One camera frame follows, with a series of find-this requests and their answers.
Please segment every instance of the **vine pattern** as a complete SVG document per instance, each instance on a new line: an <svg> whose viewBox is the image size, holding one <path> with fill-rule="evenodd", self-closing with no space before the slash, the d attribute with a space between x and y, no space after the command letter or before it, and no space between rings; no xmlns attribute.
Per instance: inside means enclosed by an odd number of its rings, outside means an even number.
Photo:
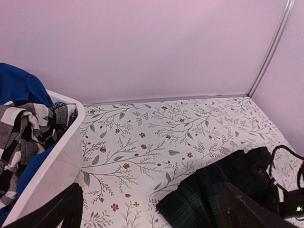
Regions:
<svg viewBox="0 0 304 228"><path fill-rule="evenodd" d="M156 205L196 169L240 149L290 146L247 97L85 110L80 127L85 228L169 228ZM286 188L294 189L301 163L283 151L275 159Z"/></svg>

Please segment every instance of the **lavender wall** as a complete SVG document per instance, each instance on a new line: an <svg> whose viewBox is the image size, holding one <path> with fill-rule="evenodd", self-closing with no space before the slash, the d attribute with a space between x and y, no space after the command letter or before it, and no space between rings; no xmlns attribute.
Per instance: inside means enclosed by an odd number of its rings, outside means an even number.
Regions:
<svg viewBox="0 0 304 228"><path fill-rule="evenodd" d="M304 155L304 1L294 8L254 101Z"/></svg>
<svg viewBox="0 0 304 228"><path fill-rule="evenodd" d="M83 103L243 94L285 1L2 0L0 61Z"/></svg>

